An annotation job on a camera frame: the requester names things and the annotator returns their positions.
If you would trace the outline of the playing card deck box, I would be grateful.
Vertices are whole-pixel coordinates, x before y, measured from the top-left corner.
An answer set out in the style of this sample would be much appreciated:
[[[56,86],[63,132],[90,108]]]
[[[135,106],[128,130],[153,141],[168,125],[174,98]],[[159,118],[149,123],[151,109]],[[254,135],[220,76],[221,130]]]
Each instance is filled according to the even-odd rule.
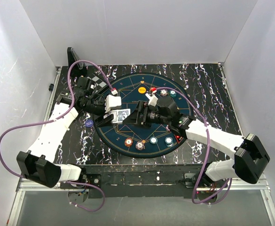
[[[113,115],[113,119],[111,123],[113,124],[123,123],[123,120],[125,120],[131,114],[131,109],[113,110],[113,111],[110,111],[110,114]]]

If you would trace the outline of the red chip stack bottom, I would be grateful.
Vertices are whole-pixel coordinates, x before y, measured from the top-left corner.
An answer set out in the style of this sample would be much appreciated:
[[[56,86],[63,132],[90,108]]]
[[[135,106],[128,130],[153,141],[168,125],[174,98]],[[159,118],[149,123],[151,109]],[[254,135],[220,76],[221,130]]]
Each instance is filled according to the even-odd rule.
[[[131,147],[133,145],[133,140],[131,138],[127,138],[124,144],[126,147]]]

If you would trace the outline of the green chip stack bottom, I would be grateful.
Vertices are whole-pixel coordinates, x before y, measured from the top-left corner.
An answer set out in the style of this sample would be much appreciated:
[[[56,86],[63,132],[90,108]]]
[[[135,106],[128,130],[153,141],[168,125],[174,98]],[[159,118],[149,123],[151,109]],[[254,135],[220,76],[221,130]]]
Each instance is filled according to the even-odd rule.
[[[156,137],[151,137],[149,139],[149,141],[150,141],[151,144],[156,144],[157,143],[157,138]]]

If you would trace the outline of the green chip stack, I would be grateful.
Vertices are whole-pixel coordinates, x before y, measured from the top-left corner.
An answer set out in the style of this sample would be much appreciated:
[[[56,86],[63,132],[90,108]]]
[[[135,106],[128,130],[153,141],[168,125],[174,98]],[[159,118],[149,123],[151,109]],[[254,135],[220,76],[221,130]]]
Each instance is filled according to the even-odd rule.
[[[173,139],[172,139],[171,137],[166,137],[166,138],[165,138],[165,144],[166,144],[168,147],[173,146]]]
[[[156,137],[151,137],[149,139],[149,141],[150,141],[151,144],[156,144],[157,143],[157,138]]]
[[[171,97],[176,97],[176,96],[177,96],[177,93],[176,93],[174,90],[170,90],[170,91],[169,91],[169,95],[170,95]]]

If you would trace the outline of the blue chip stack top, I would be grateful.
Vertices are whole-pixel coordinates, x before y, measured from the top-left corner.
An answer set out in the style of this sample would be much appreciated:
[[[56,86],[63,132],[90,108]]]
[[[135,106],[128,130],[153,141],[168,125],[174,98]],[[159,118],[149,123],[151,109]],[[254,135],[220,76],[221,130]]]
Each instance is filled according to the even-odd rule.
[[[160,90],[160,96],[165,97],[168,95],[168,91],[166,89]]]

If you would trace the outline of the green chip stack top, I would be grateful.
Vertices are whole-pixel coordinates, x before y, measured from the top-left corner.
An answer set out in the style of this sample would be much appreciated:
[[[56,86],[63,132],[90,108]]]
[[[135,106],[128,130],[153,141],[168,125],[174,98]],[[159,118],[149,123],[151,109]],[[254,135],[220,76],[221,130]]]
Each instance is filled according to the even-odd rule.
[[[174,90],[170,90],[170,91],[169,91],[169,95],[170,95],[171,97],[176,97],[176,96],[177,96],[177,93],[176,93]]]

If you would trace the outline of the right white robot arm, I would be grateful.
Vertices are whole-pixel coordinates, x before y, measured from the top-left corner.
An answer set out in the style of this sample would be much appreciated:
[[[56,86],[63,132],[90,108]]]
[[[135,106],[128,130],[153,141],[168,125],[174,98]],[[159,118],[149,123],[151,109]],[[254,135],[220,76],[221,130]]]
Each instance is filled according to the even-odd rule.
[[[173,134],[206,144],[230,157],[226,161],[204,165],[199,180],[205,187],[227,178],[240,178],[256,184],[270,162],[258,136],[250,133],[243,137],[213,128],[193,116],[180,113],[171,97],[161,97],[154,103],[139,101],[135,110],[123,120],[123,124],[144,128],[153,123],[165,124]]]

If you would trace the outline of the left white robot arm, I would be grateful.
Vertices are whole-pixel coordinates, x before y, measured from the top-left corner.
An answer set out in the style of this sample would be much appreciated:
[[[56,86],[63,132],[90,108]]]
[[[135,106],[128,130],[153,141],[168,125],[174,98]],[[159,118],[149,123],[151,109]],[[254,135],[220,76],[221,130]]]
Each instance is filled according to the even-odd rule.
[[[94,114],[100,121],[111,122],[111,111],[121,105],[121,97],[116,89],[97,100],[94,80],[79,77],[77,84],[69,86],[68,93],[61,93],[54,105],[48,121],[26,152],[20,151],[16,157],[23,178],[52,188],[59,182],[71,181],[76,188],[86,185],[87,177],[82,168],[74,164],[55,164],[56,151],[70,125],[80,112]]]

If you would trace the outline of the blue small blind button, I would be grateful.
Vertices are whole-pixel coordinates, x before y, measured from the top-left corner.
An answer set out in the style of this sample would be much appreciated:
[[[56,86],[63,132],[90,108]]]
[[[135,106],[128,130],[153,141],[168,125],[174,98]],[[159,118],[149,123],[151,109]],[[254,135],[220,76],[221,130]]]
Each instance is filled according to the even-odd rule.
[[[91,119],[88,119],[85,121],[85,127],[91,128],[93,126],[94,122]]]

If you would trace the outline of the orange dealer button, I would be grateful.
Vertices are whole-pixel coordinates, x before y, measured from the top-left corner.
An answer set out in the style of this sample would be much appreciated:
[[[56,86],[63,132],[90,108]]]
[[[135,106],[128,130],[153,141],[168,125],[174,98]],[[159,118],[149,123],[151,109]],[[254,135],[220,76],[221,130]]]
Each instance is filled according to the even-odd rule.
[[[139,87],[139,88],[138,88],[138,92],[141,93],[141,94],[146,93],[146,91],[147,91],[147,90],[146,90],[145,87]]]

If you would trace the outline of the round blue poker mat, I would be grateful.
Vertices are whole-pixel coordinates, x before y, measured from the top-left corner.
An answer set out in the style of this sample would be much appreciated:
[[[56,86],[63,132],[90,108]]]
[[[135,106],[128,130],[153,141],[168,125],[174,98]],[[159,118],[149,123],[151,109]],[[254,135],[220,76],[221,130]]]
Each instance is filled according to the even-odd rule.
[[[182,97],[182,95],[186,94],[183,86],[162,75],[153,73],[133,73],[115,79],[111,85],[121,96],[123,109],[131,109],[131,111],[133,111],[140,100],[148,101],[146,93],[141,94],[138,92],[139,87],[145,87],[147,91],[152,87],[170,87],[179,91],[179,94],[174,97],[174,101],[179,111],[187,115],[194,114],[192,108]],[[174,137],[175,134],[168,131],[164,124],[153,123],[148,129],[134,125],[113,124],[108,127],[95,127],[95,130],[100,139],[113,151],[134,158],[160,157],[176,150],[184,144],[184,142],[181,145],[177,144]],[[150,143],[149,139],[151,137],[157,138],[156,144]],[[165,144],[166,137],[171,137],[173,139],[173,146],[168,147]],[[133,140],[133,145],[131,147],[126,147],[124,144],[127,138]],[[145,145],[145,148],[141,151],[135,148],[136,143],[139,141],[143,142]]]

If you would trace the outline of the black white chessboard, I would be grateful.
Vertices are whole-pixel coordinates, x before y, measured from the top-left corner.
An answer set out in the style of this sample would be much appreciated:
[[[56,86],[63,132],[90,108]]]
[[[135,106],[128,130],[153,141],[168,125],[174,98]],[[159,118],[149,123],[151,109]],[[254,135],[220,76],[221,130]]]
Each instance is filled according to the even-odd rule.
[[[106,82],[94,74],[88,75],[87,78],[93,80],[96,83],[96,89],[102,89],[107,85]]]

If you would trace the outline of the red triangle big blind button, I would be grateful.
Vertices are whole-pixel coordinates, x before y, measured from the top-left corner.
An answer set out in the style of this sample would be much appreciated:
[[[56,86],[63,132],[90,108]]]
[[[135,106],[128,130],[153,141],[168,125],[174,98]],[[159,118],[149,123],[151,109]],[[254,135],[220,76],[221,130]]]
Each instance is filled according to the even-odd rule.
[[[177,144],[179,144],[179,145],[181,145],[186,140],[184,137],[181,137],[178,135],[175,135],[174,137],[176,139]]]

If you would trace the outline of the black card holder stand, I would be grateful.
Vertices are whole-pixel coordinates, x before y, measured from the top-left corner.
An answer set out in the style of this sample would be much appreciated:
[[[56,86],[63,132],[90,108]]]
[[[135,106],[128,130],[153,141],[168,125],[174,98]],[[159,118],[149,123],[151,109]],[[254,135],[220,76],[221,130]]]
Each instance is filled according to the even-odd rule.
[[[68,58],[69,67],[79,60],[79,56],[77,55],[73,47],[67,48],[67,58]],[[74,77],[80,77],[80,76],[85,77],[86,75],[87,75],[86,64],[84,62],[79,62],[73,66],[70,76],[74,78]]]

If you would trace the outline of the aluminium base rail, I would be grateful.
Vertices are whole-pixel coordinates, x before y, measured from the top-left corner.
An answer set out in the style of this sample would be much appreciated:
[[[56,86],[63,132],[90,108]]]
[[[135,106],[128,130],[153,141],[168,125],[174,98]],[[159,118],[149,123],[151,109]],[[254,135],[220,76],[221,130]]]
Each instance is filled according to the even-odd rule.
[[[81,193],[84,186],[76,187],[74,183],[65,185],[64,182],[59,182],[53,188],[40,185],[27,179],[20,179],[16,188],[16,196],[13,202],[10,216],[7,220],[8,226],[15,226],[18,222],[21,207],[24,203],[24,196],[26,192],[70,192]],[[267,215],[271,225],[275,226],[275,206],[270,193],[270,186],[266,177],[263,175],[257,184],[249,184],[241,179],[234,178],[232,181],[231,191],[260,191]]]

